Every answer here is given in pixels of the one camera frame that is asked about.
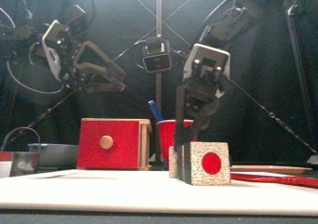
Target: white table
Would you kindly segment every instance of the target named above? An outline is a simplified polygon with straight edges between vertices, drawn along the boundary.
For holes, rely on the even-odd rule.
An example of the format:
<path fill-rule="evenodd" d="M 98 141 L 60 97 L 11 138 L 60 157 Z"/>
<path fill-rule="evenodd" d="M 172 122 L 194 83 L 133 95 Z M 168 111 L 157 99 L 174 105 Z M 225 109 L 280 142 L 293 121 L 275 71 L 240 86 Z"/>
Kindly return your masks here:
<path fill-rule="evenodd" d="M 66 170 L 0 178 L 0 209 L 318 217 L 318 190 L 232 180 L 190 186 L 165 171 Z"/>

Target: metal container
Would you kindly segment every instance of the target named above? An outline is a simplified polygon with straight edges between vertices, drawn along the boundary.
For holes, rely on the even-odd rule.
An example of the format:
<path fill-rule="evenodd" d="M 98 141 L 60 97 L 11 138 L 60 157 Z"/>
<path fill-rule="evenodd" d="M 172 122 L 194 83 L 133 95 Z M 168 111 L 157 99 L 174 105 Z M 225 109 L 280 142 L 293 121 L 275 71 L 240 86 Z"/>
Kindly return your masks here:
<path fill-rule="evenodd" d="M 31 143 L 26 146 L 29 152 L 34 152 L 38 149 L 38 143 Z M 76 166 L 76 145 L 42 143 L 38 153 L 38 168 L 72 168 Z"/>

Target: pen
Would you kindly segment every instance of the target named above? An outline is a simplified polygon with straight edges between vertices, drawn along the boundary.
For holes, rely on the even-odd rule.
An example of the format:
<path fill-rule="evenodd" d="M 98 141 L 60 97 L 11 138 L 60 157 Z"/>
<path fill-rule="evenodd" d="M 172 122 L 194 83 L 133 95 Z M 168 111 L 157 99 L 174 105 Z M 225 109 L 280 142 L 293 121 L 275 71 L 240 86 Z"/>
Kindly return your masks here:
<path fill-rule="evenodd" d="M 150 111 L 152 111 L 156 122 L 162 121 L 164 118 L 162 118 L 162 115 L 161 115 L 161 113 L 160 113 L 160 111 L 156 107 L 156 104 L 154 104 L 153 100 L 148 101 L 148 104 L 149 104 L 149 108 L 150 108 Z"/>

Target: black curtain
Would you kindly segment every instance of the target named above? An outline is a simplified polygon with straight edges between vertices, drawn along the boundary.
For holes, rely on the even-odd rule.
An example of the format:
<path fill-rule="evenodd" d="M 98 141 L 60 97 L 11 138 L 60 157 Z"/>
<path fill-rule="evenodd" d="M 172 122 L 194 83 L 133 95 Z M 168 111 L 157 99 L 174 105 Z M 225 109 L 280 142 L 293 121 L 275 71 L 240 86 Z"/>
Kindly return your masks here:
<path fill-rule="evenodd" d="M 148 108 L 148 101 L 154 99 L 154 75 L 141 70 L 140 49 L 130 55 L 118 54 L 140 39 L 154 36 L 154 0 L 94 0 L 96 19 L 78 38 L 90 40 L 105 52 L 125 72 L 125 90 L 117 93 L 76 92 L 46 112 L 72 92 L 70 89 L 54 95 L 29 91 L 11 82 L 6 63 L 1 60 L 1 133 L 2 139 L 11 128 L 27 125 L 35 117 L 46 116 L 34 125 L 42 142 L 77 144 L 80 137 L 80 118 L 146 118 L 154 121 Z M 185 51 L 202 28 L 202 21 L 221 0 L 162 0 L 162 37 L 168 39 L 173 50 Z M 311 117 L 316 118 L 316 0 L 300 0 L 301 10 L 295 18 L 296 33 L 304 77 L 308 90 Z M 26 0 L 31 7 L 33 0 Z M 38 32 L 43 24 L 58 17 L 62 0 L 38 0 L 33 8 L 33 26 Z M 92 14 L 89 0 L 72 0 Z M 21 0 L 0 0 L 0 7 L 10 14 L 15 25 L 25 23 Z M 17 56 L 10 58 L 9 67 L 27 86 L 55 91 L 60 83 L 51 76 L 46 64 L 34 59 L 29 65 L 26 59 L 29 47 L 19 47 Z M 307 126 L 307 109 L 304 108 L 299 74 L 293 64 L 291 39 L 285 22 L 284 8 L 276 2 L 273 9 L 259 24 L 232 42 L 231 78 L 252 96 L 267 111 L 272 112 L 303 140 L 316 149 L 313 139 L 316 122 Z M 172 69 L 162 72 L 162 115 L 172 119 L 174 114 L 174 89 L 181 83 L 182 64 L 172 55 Z M 31 134 L 22 135 L 7 145 L 10 150 L 22 150 L 34 140 Z M 241 163 L 299 163 L 305 162 L 311 152 L 296 140 L 267 112 L 235 87 L 229 86 L 220 98 L 220 108 L 208 128 L 200 134 L 200 140 L 225 141 L 233 162 Z M 153 152 L 153 134 L 150 134 L 150 152 Z"/>

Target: cup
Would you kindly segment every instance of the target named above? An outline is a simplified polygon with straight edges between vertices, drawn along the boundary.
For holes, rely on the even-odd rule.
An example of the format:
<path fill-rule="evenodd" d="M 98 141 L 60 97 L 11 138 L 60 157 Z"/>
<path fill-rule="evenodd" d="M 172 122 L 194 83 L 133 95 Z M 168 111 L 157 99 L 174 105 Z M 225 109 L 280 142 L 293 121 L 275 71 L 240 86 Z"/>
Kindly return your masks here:
<path fill-rule="evenodd" d="M 184 120 L 184 126 L 190 125 L 193 120 Z M 162 120 L 156 123 L 158 131 L 158 144 L 162 161 L 168 167 L 168 147 L 173 146 L 174 120 Z"/>

